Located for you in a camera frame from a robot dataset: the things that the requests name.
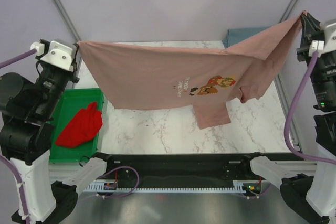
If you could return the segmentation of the pink printed t-shirt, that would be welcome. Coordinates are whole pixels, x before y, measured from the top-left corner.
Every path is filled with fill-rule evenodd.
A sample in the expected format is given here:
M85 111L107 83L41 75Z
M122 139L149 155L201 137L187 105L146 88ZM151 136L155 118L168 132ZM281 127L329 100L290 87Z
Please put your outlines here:
M79 52L115 109L191 105L205 129L230 122L228 101L265 94L301 28L301 18L291 18L224 49L80 41Z

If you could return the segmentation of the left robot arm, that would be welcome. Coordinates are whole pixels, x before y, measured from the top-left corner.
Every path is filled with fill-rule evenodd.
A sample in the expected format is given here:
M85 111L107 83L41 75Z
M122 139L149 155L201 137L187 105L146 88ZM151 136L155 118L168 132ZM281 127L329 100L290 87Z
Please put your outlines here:
M60 223L74 210L80 194L95 179L111 178L115 165L110 156L95 153L88 163L63 181L51 182L49 155L52 114L74 71L48 63L36 82L17 73L1 76L1 161L13 172L20 197L12 215L16 223Z

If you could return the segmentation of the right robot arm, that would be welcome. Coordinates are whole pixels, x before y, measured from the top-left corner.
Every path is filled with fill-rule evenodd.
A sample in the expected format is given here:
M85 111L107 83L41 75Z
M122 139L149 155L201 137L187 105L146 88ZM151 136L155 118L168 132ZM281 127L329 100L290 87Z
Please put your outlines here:
M246 155L240 172L248 179L259 175L269 181L280 190L286 205L308 223L329 223L335 217L335 20L320 23L306 13L301 23L297 58L306 62L307 70L286 116L284 139L293 154L316 162L315 174L292 172L262 153ZM296 151L289 141L293 113L309 80L317 101L314 108L324 112L314 116L318 156Z

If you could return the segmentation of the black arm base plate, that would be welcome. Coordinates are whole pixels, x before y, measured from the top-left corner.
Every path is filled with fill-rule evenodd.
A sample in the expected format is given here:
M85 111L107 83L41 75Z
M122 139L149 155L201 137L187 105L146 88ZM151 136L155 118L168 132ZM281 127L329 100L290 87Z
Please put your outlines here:
M120 166L134 168L141 178L148 176L214 176L259 180L245 157L252 154L108 154L105 173Z

